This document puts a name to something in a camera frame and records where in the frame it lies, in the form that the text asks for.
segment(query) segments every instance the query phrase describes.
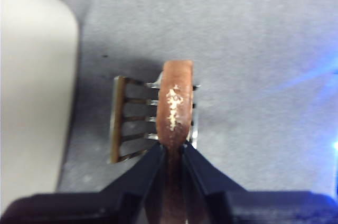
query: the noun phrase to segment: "metal pin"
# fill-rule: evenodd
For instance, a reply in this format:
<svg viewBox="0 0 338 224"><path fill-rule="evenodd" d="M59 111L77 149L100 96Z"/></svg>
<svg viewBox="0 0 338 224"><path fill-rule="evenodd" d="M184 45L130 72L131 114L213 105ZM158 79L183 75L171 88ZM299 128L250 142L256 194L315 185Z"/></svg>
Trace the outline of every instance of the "metal pin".
<svg viewBox="0 0 338 224"><path fill-rule="evenodd" d="M140 156L142 154L145 154L146 152L148 152L148 149L143 149L143 150L137 151L135 153L126 154L124 156L120 156L119 159L118 159L118 161L119 162L126 161L126 160L129 160L131 158L134 158L134 157Z"/></svg>

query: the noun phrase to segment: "gray fabric surface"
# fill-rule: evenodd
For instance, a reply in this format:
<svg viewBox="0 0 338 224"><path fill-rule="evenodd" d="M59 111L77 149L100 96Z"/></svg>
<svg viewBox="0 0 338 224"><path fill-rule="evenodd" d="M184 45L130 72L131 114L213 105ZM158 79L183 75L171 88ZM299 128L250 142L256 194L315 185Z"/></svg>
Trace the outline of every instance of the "gray fabric surface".
<svg viewBox="0 0 338 224"><path fill-rule="evenodd" d="M334 195L338 0L63 0L81 24L60 191L99 190L137 160L109 155L114 76L194 60L199 151L249 190Z"/></svg>

